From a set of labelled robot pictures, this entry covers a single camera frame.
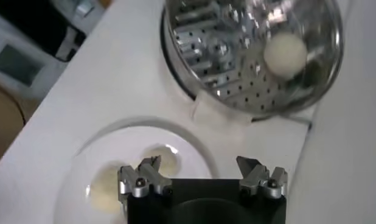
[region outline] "screw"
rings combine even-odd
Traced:
[[[242,198],[250,197],[250,189],[243,188],[240,192]]]
[[[146,184],[146,180],[143,179],[142,177],[138,178],[138,179],[135,181],[135,185],[136,185],[137,187],[143,187],[143,186],[145,186],[145,184]]]
[[[173,194],[173,190],[172,190],[172,188],[170,188],[170,187],[165,187],[165,188],[162,190],[162,195],[163,195],[163,196],[170,197],[170,196],[172,196],[172,194]]]
[[[267,185],[270,188],[277,188],[277,181],[275,179],[270,179],[268,180]]]

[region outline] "metal bowl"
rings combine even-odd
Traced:
[[[277,33],[305,43],[305,68],[292,80],[267,68],[263,50]],[[267,117],[316,103],[335,81],[343,29],[333,0],[166,0],[165,57],[186,93],[206,90],[227,106]]]

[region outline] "white plate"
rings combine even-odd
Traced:
[[[137,164],[146,150],[159,145],[169,145],[178,151],[181,168],[175,178],[211,178],[210,169],[199,152],[170,131],[156,127],[129,127],[114,131],[93,142],[74,158],[57,196],[54,223],[121,223],[122,214],[109,214],[91,204],[87,187],[108,164]]]

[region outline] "white tabletop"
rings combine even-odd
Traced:
[[[128,125],[169,128],[201,148],[214,177],[240,178],[235,157],[294,174],[307,126],[281,118],[215,130],[192,121],[193,102],[159,43],[163,0],[116,1],[0,161],[0,224],[47,224],[73,156]]]

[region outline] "white egg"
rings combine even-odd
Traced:
[[[307,47],[293,33],[279,33],[266,44],[264,59],[274,75],[285,80],[292,79],[307,62]]]
[[[88,197],[94,208],[117,214],[121,210],[121,203],[118,200],[117,173],[125,164],[112,163],[105,166],[89,185]]]

